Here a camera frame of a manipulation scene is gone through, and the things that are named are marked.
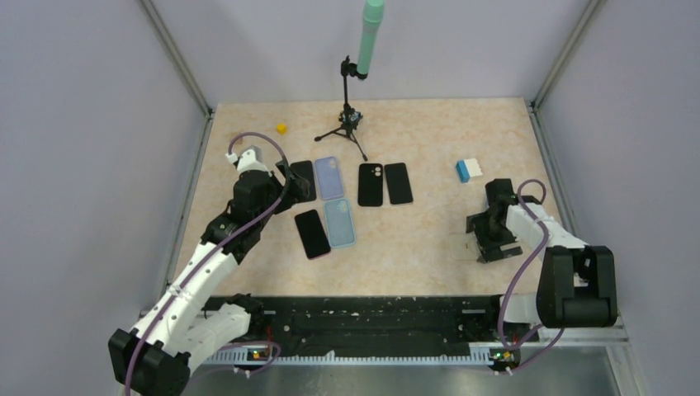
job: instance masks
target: white wall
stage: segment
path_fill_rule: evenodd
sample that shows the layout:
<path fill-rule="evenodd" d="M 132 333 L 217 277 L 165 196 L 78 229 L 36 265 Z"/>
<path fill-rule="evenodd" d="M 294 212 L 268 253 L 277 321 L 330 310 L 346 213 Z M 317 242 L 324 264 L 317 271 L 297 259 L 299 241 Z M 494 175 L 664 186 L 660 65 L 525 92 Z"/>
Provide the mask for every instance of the white wall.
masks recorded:
<path fill-rule="evenodd" d="M 537 94 L 587 0 L 386 0 L 351 98 Z M 209 103 L 342 100 L 364 0 L 156 0 Z"/>
<path fill-rule="evenodd" d="M 0 394 L 115 394 L 203 116 L 135 1 L 2 2 L 0 54 Z"/>
<path fill-rule="evenodd" d="M 650 394 L 697 394 L 700 2 L 617 0 L 543 119 L 583 237 L 616 255 Z"/>

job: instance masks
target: beige speckled tabletop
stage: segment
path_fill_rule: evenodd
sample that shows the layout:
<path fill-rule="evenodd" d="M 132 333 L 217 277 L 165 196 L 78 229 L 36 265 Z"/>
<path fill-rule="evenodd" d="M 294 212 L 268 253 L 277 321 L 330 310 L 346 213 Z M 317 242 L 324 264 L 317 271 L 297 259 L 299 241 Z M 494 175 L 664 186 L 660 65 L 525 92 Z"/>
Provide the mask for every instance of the beige speckled tabletop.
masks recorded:
<path fill-rule="evenodd" d="M 357 138 L 370 163 L 406 163 L 412 205 L 357 205 L 357 147 L 338 136 L 314 137 L 338 126 L 342 102 L 224 104 L 215 113 L 209 143 L 187 221 L 179 274 L 207 223 L 232 196 L 238 180 L 225 151 L 237 133 L 253 130 L 273 137 L 291 163 L 335 156 L 345 197 L 352 203 L 357 243 L 308 260 L 293 217 L 323 201 L 299 204 L 273 216 L 262 239 L 216 295 L 484 295 L 503 293 L 523 256 L 481 264 L 451 250 L 465 232 L 466 216 L 485 209 L 484 184 L 510 177 L 514 186 L 537 177 L 549 187 L 523 99 L 437 99 L 351 101 L 364 115 Z M 278 123 L 288 131 L 279 135 Z M 279 159 L 267 142 L 245 138 L 237 152 L 256 144 L 271 169 Z M 455 163 L 477 158 L 484 176 L 461 184 Z M 540 196 L 536 188 L 527 193 Z M 554 200 L 546 210 L 558 216 Z M 516 290 L 537 289 L 541 264 L 533 263 Z"/>

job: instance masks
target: lavender phone case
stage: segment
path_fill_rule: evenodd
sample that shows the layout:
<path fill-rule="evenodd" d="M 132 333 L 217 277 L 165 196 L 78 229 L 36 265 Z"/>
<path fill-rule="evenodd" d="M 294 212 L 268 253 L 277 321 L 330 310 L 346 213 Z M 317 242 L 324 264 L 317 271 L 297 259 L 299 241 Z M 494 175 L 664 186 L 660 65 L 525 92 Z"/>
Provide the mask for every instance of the lavender phone case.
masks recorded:
<path fill-rule="evenodd" d="M 319 195 L 322 200 L 342 198 L 343 181 L 340 179 L 340 168 L 335 157 L 326 157 L 314 161 L 316 181 L 319 185 Z"/>

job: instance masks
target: light blue phone case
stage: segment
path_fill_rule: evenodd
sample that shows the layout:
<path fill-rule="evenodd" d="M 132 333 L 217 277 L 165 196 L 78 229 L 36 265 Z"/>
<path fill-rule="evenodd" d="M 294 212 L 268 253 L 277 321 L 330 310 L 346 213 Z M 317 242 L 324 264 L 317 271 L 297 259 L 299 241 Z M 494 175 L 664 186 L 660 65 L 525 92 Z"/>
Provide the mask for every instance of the light blue phone case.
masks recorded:
<path fill-rule="evenodd" d="M 355 227 L 352 225 L 350 202 L 345 198 L 330 200 L 324 204 L 326 229 L 332 248 L 344 248 L 355 244 Z"/>

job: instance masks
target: tripod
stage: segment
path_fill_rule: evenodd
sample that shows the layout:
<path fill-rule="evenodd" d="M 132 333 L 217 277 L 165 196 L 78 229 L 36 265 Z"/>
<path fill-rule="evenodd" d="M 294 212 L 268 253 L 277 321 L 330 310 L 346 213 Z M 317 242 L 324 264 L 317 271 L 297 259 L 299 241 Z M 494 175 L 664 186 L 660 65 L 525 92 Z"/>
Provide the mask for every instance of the tripod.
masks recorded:
<path fill-rule="evenodd" d="M 357 148 L 360 149 L 362 159 L 366 161 L 367 156 L 365 155 L 365 152 L 362 151 L 362 147 L 360 147 L 360 144 L 357 142 L 357 138 L 353 133 L 353 131 L 357 129 L 357 125 L 360 124 L 360 120 L 362 119 L 362 113 L 359 111 L 355 111 L 355 109 L 350 107 L 350 104 L 348 103 L 348 75 L 350 77 L 357 77 L 361 80 L 367 78 L 367 75 L 360 74 L 357 72 L 357 65 L 350 63 L 350 56 L 346 57 L 345 60 L 340 64 L 340 75 L 343 76 L 343 91 L 345 93 L 345 103 L 343 104 L 343 111 L 340 112 L 340 116 L 338 117 L 338 121 L 340 121 L 340 126 L 334 130 L 329 131 L 328 133 L 316 136 L 314 138 L 314 141 L 319 142 L 321 141 L 321 139 L 330 136 L 331 134 L 336 134 L 356 144 Z"/>

